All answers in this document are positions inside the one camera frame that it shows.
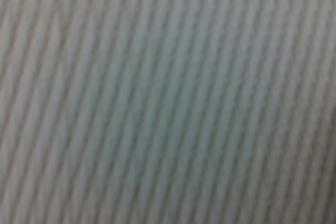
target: gray background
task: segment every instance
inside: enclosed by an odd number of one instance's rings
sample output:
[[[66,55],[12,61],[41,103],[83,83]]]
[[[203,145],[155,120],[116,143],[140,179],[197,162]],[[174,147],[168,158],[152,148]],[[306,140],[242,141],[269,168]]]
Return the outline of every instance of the gray background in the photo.
[[[0,1],[2,223],[335,223],[333,0]]]

